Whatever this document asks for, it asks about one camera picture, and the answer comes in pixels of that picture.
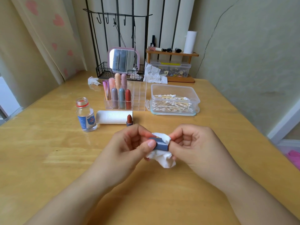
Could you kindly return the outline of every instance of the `hand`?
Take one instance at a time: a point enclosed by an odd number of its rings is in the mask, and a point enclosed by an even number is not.
[[[169,151],[223,192],[243,172],[212,129],[182,124],[170,135]]]
[[[155,137],[143,126],[135,124],[116,132],[88,173],[113,188],[125,181],[136,165],[156,146]]]

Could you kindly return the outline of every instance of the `forearm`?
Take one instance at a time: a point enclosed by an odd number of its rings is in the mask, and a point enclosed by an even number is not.
[[[223,192],[242,225],[299,225],[299,220],[243,171],[239,181]]]
[[[94,182],[87,173],[55,196],[26,225],[83,224],[89,212],[109,190]]]

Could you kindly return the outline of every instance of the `acrylic lipstick organizer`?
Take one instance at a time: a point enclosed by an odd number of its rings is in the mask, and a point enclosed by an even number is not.
[[[106,100],[104,98],[105,109],[145,111],[147,83],[127,81],[127,89],[129,89],[131,92],[131,107],[126,106],[128,104],[128,101],[118,101],[118,109],[114,109],[113,100]],[[125,109],[120,109],[120,103],[125,103]]]

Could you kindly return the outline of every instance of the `plastic bottle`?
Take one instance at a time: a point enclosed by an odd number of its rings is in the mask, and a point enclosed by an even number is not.
[[[85,132],[91,132],[95,130],[98,125],[96,123],[94,110],[89,106],[88,99],[80,97],[76,100],[77,111],[81,128]]]

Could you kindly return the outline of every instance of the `metal wire basket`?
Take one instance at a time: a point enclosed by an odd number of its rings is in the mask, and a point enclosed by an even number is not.
[[[111,69],[108,68],[107,62],[104,61],[102,62],[98,67],[96,67],[96,72],[97,72],[97,77],[98,78],[103,78],[103,79],[109,79],[109,78],[114,78],[115,73],[114,72],[119,72],[119,69]],[[139,70],[128,70],[127,71],[127,80],[131,81],[143,81],[144,79],[144,65],[140,64]]]

